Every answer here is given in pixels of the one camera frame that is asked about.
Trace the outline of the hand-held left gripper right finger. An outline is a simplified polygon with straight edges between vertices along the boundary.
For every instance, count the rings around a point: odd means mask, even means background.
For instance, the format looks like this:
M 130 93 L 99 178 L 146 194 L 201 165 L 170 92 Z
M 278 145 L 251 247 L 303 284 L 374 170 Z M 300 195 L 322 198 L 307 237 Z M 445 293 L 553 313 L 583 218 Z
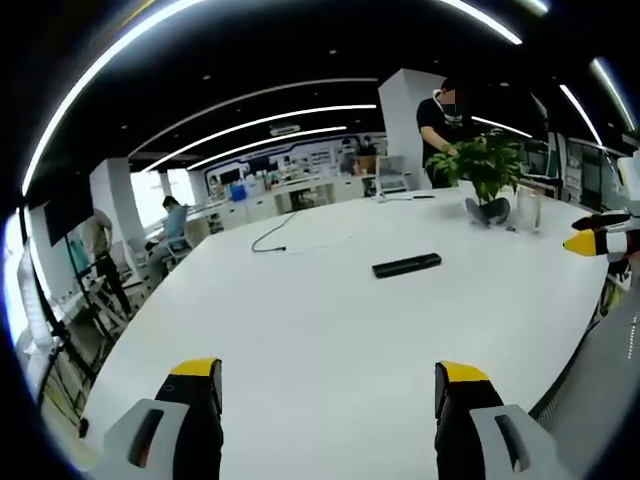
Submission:
M 434 413 L 440 479 L 568 477 L 553 437 L 473 366 L 435 364 Z

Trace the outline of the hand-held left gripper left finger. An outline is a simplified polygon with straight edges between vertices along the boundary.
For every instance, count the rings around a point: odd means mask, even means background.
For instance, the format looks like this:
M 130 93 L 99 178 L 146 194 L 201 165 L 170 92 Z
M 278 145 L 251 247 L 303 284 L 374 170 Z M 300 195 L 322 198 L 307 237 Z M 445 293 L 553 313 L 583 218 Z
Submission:
M 99 479 L 218 479 L 222 460 L 222 361 L 174 367 L 153 399 L 106 432 Z

